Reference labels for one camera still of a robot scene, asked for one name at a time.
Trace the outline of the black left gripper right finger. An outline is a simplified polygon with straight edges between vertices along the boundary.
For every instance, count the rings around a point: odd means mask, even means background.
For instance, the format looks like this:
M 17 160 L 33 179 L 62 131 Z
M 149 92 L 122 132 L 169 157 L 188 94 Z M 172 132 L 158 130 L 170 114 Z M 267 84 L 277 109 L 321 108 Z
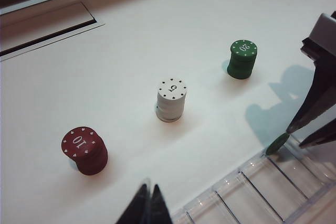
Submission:
M 151 223 L 171 224 L 171 217 L 158 184 L 155 184 L 151 198 Z

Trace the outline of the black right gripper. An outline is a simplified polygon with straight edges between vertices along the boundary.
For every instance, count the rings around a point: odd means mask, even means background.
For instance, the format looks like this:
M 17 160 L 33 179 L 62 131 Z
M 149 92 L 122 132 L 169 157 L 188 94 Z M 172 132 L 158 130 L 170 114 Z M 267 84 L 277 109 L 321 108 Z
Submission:
M 310 90 L 287 133 L 303 128 L 335 105 L 335 11 L 319 16 L 309 36 L 302 41 L 301 52 L 315 61 L 315 71 Z

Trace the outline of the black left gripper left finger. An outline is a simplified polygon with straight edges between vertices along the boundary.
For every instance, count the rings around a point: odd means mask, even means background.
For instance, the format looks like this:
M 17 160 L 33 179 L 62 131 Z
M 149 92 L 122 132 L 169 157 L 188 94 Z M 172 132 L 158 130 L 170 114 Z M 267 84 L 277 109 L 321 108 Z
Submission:
M 150 191 L 147 184 L 142 184 L 136 191 L 116 224 L 149 223 Z

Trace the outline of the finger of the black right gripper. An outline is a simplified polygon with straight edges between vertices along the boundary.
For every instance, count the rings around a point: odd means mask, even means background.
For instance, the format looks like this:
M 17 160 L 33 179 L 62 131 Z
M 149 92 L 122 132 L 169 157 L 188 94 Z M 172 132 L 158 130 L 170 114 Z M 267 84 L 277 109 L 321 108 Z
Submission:
M 335 121 L 330 121 L 322 128 L 307 136 L 300 144 L 300 148 L 307 148 L 316 145 L 335 141 Z

